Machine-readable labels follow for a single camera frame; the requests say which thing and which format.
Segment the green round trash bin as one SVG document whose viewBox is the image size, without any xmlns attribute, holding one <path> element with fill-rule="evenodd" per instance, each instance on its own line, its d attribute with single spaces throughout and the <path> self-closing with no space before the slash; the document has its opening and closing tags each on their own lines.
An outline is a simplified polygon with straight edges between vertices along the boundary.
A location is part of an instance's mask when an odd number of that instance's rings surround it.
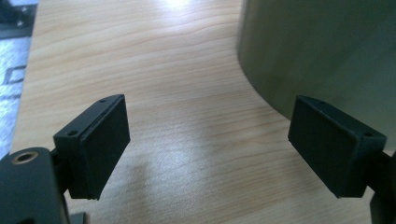
<svg viewBox="0 0 396 224">
<path fill-rule="evenodd" d="M 396 151 L 396 0 L 243 0 L 237 57 L 286 118 L 296 96 L 317 98 Z"/>
</svg>

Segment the black metal stand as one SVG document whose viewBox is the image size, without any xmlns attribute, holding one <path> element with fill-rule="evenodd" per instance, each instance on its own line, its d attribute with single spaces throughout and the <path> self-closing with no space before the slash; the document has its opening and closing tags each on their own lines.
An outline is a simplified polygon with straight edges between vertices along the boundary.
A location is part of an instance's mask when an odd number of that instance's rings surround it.
<svg viewBox="0 0 396 224">
<path fill-rule="evenodd" d="M 32 35 L 39 0 L 0 0 L 0 40 Z"/>
</svg>

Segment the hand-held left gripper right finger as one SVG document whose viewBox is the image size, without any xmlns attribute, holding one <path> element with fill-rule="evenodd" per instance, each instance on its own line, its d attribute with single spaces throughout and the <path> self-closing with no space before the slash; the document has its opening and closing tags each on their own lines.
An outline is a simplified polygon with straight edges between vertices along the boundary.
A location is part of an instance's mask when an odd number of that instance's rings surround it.
<svg viewBox="0 0 396 224">
<path fill-rule="evenodd" d="M 360 198 L 388 162 L 387 137 L 319 99 L 296 97 L 289 141 L 337 198 Z"/>
</svg>

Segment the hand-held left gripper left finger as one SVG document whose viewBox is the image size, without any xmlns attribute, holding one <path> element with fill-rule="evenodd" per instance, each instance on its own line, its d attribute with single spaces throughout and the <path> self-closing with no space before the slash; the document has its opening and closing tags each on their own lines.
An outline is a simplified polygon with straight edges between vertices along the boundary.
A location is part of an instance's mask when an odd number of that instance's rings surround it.
<svg viewBox="0 0 396 224">
<path fill-rule="evenodd" d="M 58 158 L 66 162 L 73 199 L 97 200 L 130 142 L 125 96 L 100 99 L 53 136 Z"/>
</svg>

